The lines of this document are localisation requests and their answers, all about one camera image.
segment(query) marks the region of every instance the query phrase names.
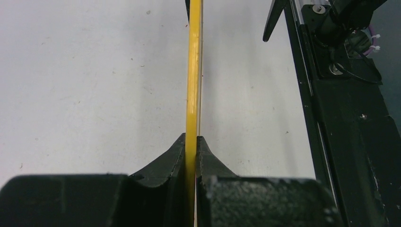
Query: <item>yellow edge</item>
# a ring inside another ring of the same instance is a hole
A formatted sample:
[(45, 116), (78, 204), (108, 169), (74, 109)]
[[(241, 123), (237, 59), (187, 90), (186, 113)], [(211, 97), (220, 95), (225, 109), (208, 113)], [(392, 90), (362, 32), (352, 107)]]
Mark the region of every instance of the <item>yellow edge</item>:
[(185, 135), (185, 175), (189, 214), (194, 219), (195, 156), (198, 136), (198, 104), (202, 61), (202, 0), (191, 0), (188, 51), (188, 89)]

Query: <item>white tabletop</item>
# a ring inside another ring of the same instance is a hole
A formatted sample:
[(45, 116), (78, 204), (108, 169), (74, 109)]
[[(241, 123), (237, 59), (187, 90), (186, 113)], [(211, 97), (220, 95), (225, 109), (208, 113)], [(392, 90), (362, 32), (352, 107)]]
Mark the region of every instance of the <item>white tabletop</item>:
[[(185, 132), (183, 0), (0, 0), (0, 186), (16, 176), (131, 174)], [(201, 133), (235, 173), (314, 178), (284, 17), (204, 3)]]

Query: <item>yellow strip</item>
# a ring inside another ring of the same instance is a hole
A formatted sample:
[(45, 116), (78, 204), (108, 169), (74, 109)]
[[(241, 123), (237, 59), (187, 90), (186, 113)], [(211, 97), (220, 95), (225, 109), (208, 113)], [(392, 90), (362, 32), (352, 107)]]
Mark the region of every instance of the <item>yellow strip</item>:
[(202, 61), (202, 0), (191, 0), (188, 52), (188, 90), (185, 135), (185, 171), (190, 220), (193, 222), (195, 200), (195, 156), (198, 135), (198, 104)]

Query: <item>black cable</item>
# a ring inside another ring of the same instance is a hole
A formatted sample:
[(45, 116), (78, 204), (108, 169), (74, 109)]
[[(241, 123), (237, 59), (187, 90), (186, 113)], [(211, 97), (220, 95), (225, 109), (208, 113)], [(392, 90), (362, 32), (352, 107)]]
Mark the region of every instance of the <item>black cable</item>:
[(346, 70), (344, 67), (342, 67), (340, 64), (338, 64), (335, 59), (334, 59), (334, 52), (335, 49), (334, 48), (330, 48), (330, 59), (333, 62), (334, 66), (338, 69), (338, 71), (342, 72), (342, 73), (346, 73), (349, 74), (351, 76), (353, 76), (354, 78), (361, 80), (365, 83), (369, 83), (369, 84), (377, 84), (380, 83), (382, 81), (382, 75), (380, 74), (379, 70), (369, 61), (369, 59), (363, 54), (361, 53), (359, 50), (356, 49), (355, 45), (351, 42), (351, 40), (348, 38), (348, 43), (351, 46), (351, 48), (353, 49), (353, 51), (355, 51), (356, 53), (359, 54), (359, 56), (364, 60), (364, 62), (366, 63), (367, 66), (369, 66), (369, 68), (372, 70), (372, 72), (377, 76), (378, 80), (377, 81), (371, 81), (371, 80), (367, 80), (364, 79), (362, 77), (359, 77), (357, 75), (355, 75), (354, 73)]

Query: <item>white surface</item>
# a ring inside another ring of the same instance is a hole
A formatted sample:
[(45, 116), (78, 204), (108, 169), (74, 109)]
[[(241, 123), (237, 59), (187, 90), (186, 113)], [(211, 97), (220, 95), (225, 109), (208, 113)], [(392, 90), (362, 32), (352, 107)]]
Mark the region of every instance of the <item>white surface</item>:
[[(185, 131), (183, 0), (0, 5), (0, 186), (130, 174)], [(236, 173), (313, 177), (283, 18), (262, 42), (269, 6), (205, 1), (202, 134)]]

